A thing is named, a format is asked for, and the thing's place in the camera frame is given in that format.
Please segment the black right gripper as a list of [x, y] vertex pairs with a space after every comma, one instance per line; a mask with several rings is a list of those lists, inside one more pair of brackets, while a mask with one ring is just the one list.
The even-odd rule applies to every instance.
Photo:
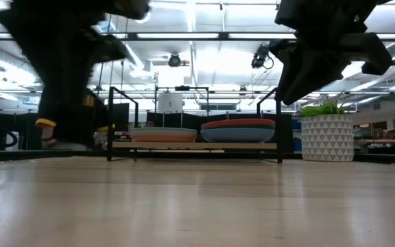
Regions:
[[395, 66], [395, 58], [375, 33], [344, 34], [329, 43], [273, 40], [268, 49], [284, 64], [279, 96], [286, 105], [342, 79], [351, 62], [362, 62], [365, 74], [384, 74]]

